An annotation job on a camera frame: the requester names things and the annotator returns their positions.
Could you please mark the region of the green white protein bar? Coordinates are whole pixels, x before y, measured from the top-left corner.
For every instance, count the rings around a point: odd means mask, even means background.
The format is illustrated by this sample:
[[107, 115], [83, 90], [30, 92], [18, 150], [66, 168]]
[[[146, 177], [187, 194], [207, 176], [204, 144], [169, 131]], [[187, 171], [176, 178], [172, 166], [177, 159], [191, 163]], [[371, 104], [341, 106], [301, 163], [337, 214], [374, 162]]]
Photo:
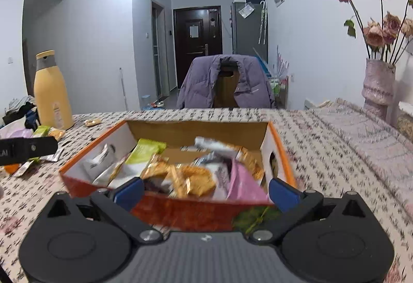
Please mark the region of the green white protein bar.
[[133, 165], [148, 162], [152, 155], [161, 154], [165, 149], [166, 143], [140, 138], [125, 163]]

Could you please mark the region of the orange cracker packet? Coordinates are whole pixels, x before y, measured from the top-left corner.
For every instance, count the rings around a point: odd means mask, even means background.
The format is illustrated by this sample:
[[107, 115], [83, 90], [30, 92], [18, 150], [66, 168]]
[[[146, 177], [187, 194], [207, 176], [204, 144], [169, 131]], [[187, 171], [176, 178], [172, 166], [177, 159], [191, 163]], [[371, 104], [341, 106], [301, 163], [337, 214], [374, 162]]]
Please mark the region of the orange cracker packet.
[[193, 164], [173, 164], [154, 154], [141, 172], [145, 189], [176, 198], [210, 196], [216, 189], [212, 172]]

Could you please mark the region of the purple tissue pack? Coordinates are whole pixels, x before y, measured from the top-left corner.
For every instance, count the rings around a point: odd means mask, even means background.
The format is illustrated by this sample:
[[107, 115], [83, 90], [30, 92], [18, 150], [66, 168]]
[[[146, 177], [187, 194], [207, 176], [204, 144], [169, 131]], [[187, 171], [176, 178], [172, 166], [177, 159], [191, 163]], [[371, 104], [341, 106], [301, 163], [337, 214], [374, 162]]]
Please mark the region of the purple tissue pack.
[[31, 138], [33, 130], [25, 127], [24, 123], [13, 122], [0, 129], [1, 139], [9, 138]]

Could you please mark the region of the green snack bar on table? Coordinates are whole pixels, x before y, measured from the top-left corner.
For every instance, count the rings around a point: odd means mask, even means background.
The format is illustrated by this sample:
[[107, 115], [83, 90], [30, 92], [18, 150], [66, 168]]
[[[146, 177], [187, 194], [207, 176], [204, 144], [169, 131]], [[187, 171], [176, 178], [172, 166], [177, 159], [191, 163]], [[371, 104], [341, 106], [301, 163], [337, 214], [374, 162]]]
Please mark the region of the green snack bar on table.
[[34, 131], [32, 138], [42, 138], [42, 137], [47, 137], [48, 132], [50, 131], [49, 126], [43, 126], [40, 125], [38, 128]]

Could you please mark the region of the pink snack packet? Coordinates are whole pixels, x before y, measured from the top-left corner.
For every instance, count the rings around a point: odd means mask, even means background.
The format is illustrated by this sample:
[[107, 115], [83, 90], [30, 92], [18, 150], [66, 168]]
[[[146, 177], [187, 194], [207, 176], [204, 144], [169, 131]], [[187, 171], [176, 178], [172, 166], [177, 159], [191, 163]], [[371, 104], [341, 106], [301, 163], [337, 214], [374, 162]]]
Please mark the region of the pink snack packet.
[[267, 193], [260, 187], [246, 167], [232, 159], [227, 201], [244, 204], [272, 204]]

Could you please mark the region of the orange cardboard snack box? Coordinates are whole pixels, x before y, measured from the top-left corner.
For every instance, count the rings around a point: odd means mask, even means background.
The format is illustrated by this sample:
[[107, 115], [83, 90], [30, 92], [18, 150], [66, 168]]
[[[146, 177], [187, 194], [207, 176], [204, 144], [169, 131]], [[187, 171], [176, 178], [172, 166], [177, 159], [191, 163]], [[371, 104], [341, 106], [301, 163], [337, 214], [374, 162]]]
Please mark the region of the orange cardboard snack box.
[[269, 122], [122, 121], [77, 153], [60, 176], [74, 197], [140, 177], [144, 194], [133, 215], [182, 231], [227, 231], [244, 213], [271, 215], [270, 182], [296, 186]]

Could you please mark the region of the yellow thermos bottle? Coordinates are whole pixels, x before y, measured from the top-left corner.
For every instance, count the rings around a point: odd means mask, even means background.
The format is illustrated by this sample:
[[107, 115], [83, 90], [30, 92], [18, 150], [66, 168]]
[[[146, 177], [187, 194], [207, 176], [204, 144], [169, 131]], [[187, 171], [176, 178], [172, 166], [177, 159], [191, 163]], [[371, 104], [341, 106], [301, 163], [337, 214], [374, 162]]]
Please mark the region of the yellow thermos bottle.
[[54, 50], [36, 55], [34, 97], [41, 125], [62, 130], [74, 125], [66, 84]]

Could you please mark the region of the small snack packet far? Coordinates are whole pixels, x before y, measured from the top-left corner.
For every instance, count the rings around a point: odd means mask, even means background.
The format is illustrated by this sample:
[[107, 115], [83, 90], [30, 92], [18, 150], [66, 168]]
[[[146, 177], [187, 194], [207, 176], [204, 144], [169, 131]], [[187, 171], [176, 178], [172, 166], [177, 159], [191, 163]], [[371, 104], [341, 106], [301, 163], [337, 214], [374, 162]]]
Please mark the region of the small snack packet far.
[[93, 127], [99, 125], [101, 123], [101, 119], [87, 119], [84, 121], [86, 127]]

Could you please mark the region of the red silver snack packet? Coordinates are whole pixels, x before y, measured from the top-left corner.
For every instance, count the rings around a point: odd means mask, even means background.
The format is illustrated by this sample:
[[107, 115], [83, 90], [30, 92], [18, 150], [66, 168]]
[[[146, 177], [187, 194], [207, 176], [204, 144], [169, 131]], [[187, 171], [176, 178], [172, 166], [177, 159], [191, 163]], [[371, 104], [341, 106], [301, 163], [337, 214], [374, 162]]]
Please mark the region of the red silver snack packet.
[[211, 138], [197, 136], [195, 146], [203, 150], [209, 150], [227, 159], [235, 159], [241, 150], [240, 147], [222, 143], [221, 141]]

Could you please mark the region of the pink knitted table runner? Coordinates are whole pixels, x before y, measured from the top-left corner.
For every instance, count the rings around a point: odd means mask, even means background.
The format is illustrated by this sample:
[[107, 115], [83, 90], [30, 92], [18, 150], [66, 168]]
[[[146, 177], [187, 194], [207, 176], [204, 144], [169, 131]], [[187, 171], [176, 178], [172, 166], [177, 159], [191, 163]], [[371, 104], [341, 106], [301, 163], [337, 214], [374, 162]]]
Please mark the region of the pink knitted table runner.
[[412, 142], [375, 114], [341, 98], [310, 112], [363, 159], [412, 215]]

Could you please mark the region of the purple jacket on chair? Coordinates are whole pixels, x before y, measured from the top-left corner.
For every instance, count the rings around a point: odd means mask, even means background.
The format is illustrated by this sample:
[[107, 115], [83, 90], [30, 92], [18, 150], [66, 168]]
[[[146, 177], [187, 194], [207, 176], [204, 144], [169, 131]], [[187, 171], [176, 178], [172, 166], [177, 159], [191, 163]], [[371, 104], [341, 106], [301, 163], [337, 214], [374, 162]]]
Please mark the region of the purple jacket on chair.
[[176, 107], [265, 108], [275, 105], [269, 79], [255, 56], [221, 54], [193, 60]]

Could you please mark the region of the pink textured vase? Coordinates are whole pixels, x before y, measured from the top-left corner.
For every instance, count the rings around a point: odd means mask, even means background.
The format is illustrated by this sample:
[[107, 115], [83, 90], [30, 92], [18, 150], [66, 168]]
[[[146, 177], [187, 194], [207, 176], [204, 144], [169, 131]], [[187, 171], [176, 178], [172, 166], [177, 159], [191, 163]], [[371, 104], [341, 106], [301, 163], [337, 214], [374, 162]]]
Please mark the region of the pink textured vase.
[[366, 59], [363, 81], [363, 108], [385, 121], [388, 107], [393, 101], [395, 66], [376, 59]]

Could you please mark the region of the wooden chair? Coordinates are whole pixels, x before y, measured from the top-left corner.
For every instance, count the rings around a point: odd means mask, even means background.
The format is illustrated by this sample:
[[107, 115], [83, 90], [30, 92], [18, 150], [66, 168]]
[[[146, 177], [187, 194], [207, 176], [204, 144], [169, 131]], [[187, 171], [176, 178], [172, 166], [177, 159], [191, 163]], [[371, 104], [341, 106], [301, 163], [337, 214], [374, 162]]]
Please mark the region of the wooden chair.
[[214, 108], [238, 107], [234, 99], [238, 81], [239, 73], [236, 70], [222, 70], [218, 73], [213, 99]]

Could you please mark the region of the grey refrigerator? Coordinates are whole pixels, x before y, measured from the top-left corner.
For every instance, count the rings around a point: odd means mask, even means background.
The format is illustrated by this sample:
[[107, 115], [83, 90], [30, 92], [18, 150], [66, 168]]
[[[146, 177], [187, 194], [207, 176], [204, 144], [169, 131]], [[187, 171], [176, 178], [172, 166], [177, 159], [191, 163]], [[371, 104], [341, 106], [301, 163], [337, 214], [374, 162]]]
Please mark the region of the grey refrigerator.
[[264, 40], [267, 36], [262, 10], [262, 3], [232, 3], [232, 53], [256, 56], [267, 63], [268, 43]]

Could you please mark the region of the dark entrance door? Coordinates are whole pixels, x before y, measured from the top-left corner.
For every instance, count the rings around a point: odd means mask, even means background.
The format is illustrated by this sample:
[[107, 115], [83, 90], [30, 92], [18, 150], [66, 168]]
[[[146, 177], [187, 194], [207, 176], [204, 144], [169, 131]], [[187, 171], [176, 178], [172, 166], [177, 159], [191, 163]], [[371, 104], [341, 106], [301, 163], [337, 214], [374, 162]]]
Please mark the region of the dark entrance door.
[[177, 87], [180, 89], [197, 57], [223, 53], [219, 6], [174, 10], [174, 47]]

